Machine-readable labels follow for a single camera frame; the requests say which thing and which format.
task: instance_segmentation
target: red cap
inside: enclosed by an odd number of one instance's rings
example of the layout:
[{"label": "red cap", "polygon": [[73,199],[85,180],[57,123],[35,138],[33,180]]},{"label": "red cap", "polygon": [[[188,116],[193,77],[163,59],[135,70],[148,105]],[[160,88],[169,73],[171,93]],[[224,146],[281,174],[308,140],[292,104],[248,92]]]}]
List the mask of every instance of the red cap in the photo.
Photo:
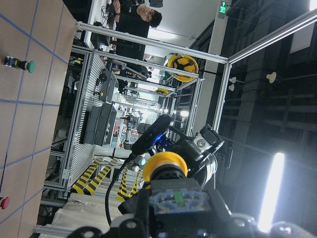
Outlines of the red cap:
[{"label": "red cap", "polygon": [[10,204],[10,198],[9,197],[0,198],[0,201],[1,201],[0,206],[1,206],[2,209],[6,209],[9,206],[9,204]]}]

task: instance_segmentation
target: man's hand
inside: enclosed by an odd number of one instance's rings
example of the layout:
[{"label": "man's hand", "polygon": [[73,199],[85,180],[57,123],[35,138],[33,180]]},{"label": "man's hand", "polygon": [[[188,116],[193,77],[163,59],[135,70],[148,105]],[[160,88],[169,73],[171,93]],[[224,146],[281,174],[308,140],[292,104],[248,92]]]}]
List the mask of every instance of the man's hand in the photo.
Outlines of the man's hand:
[{"label": "man's hand", "polygon": [[121,13],[119,0],[113,0],[113,7],[114,7],[114,10],[115,10],[116,14],[120,14]]}]

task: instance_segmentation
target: yellow ring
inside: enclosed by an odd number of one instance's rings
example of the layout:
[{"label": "yellow ring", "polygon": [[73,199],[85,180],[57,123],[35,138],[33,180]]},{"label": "yellow ring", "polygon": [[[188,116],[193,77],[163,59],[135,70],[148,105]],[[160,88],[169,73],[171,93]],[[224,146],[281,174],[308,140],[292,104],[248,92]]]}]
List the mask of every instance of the yellow ring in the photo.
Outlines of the yellow ring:
[{"label": "yellow ring", "polygon": [[184,175],[187,176],[187,165],[184,159],[176,153],[173,152],[160,152],[156,155],[153,155],[145,164],[143,170],[144,181],[149,182],[153,171],[161,166],[166,164],[176,164],[183,171]]}]

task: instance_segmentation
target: green cap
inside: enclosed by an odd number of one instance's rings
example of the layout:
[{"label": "green cap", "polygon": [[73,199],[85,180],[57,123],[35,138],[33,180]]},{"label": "green cap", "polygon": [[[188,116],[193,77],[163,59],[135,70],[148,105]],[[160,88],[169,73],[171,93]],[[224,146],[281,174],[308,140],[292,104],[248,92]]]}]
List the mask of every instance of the green cap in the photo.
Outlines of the green cap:
[{"label": "green cap", "polygon": [[26,68],[30,73],[33,73],[35,70],[35,63],[33,61],[28,62]]}]

